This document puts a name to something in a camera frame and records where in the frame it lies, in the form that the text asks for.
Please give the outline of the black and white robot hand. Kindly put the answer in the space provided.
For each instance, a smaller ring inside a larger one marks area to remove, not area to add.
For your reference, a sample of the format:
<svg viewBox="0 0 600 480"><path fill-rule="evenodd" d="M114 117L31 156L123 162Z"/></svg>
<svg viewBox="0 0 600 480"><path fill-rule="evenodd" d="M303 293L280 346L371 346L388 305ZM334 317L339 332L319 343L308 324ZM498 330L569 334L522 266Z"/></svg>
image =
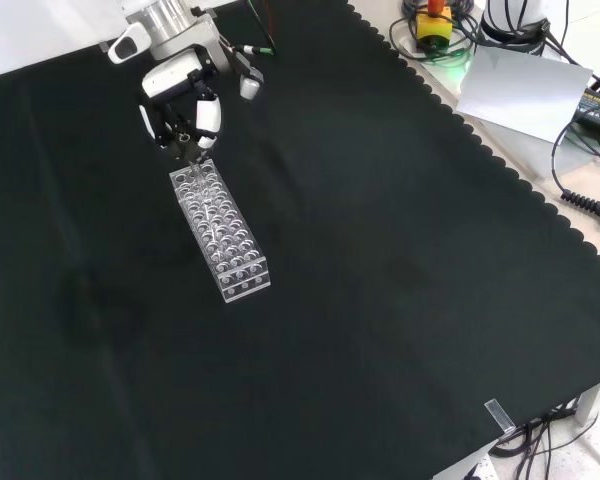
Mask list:
<svg viewBox="0 0 600 480"><path fill-rule="evenodd" d="M162 150L179 161L200 163L213 149L222 124L220 99L209 79L233 72L239 76L241 97L252 100L264 77L249 58L274 51L233 45L210 14L193 13L193 25L162 44L170 56L144 76L138 102L146 130Z"/></svg>

